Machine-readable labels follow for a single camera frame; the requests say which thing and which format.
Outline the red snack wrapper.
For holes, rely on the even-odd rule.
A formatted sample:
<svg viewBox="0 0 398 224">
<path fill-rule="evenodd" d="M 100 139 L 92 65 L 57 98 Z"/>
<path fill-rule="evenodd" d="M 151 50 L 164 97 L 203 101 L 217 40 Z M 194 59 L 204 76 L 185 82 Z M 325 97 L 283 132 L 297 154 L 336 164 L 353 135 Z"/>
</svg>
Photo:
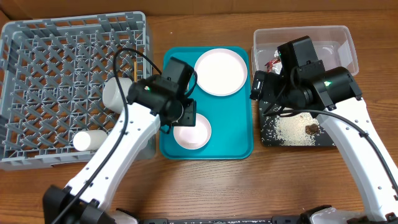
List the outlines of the red snack wrapper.
<svg viewBox="0 0 398 224">
<path fill-rule="evenodd" d="M 274 58 L 265 64 L 267 72 L 280 74 L 282 70 L 282 62 L 280 61 L 280 54 L 278 50 L 274 53 Z"/>
</svg>

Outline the small pink saucer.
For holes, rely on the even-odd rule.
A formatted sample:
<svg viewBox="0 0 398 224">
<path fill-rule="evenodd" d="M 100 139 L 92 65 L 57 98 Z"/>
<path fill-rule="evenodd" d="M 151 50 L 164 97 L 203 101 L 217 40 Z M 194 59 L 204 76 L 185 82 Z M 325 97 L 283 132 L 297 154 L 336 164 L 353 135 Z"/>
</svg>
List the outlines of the small pink saucer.
<svg viewBox="0 0 398 224">
<path fill-rule="evenodd" d="M 199 113 L 196 114 L 195 126 L 176 126 L 173 130 L 177 144 L 188 150 L 205 146 L 211 138 L 211 132 L 210 122 Z"/>
</svg>

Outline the wooden chopstick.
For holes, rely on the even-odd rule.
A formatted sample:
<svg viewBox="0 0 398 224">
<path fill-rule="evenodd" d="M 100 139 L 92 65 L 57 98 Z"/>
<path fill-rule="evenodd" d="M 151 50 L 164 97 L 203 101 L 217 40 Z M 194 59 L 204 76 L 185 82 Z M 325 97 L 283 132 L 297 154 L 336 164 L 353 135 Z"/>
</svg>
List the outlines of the wooden chopstick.
<svg viewBox="0 0 398 224">
<path fill-rule="evenodd" d="M 134 61 L 134 71 L 133 71 L 134 83 L 137 82 L 137 61 Z"/>
</svg>

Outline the grey bowl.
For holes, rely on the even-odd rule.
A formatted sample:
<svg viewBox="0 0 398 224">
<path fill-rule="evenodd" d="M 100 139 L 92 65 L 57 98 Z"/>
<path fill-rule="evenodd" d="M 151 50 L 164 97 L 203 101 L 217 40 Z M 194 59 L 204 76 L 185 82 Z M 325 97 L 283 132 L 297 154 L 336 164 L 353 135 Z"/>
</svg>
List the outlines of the grey bowl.
<svg viewBox="0 0 398 224">
<path fill-rule="evenodd" d="M 119 78 L 124 96 L 127 96 L 132 80 L 129 78 Z M 103 104 L 107 109 L 120 114 L 124 108 L 121 94 L 116 79 L 110 78 L 103 89 Z"/>
</svg>

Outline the white cup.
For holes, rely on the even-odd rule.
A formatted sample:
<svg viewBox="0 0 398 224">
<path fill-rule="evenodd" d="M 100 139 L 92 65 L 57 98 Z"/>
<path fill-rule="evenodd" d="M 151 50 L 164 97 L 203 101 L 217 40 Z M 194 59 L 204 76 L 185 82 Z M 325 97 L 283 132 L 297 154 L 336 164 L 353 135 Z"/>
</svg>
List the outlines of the white cup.
<svg viewBox="0 0 398 224">
<path fill-rule="evenodd" d="M 104 143 L 108 135 L 102 130 L 79 131 L 73 137 L 73 146 L 77 151 L 95 151 Z"/>
</svg>

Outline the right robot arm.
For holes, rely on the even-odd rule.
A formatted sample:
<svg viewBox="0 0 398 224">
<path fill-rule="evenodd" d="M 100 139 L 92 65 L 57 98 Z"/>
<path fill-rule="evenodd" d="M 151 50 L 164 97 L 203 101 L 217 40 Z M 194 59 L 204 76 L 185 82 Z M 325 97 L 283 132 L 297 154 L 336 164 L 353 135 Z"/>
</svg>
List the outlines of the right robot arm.
<svg viewBox="0 0 398 224">
<path fill-rule="evenodd" d="M 298 223 L 397 223 L 397 166 L 377 134 L 363 93 L 344 67 L 325 70 L 308 36 L 278 46 L 279 74 L 255 72 L 251 99 L 280 106 L 266 117 L 310 113 L 333 140 L 359 189 L 363 212 L 321 205 Z"/>
</svg>

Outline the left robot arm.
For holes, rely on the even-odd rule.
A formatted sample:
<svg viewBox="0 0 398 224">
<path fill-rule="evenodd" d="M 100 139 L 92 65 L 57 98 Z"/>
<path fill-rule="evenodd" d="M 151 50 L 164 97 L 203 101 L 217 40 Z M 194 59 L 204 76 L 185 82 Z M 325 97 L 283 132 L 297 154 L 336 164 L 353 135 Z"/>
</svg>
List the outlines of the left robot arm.
<svg viewBox="0 0 398 224">
<path fill-rule="evenodd" d="M 86 166 L 60 189 L 43 197 L 46 223 L 137 223 L 125 210 L 109 213 L 116 190 L 138 154 L 162 126 L 194 126 L 196 102 L 188 87 L 197 73 L 172 57 L 161 75 L 133 84 L 124 110 Z"/>
</svg>

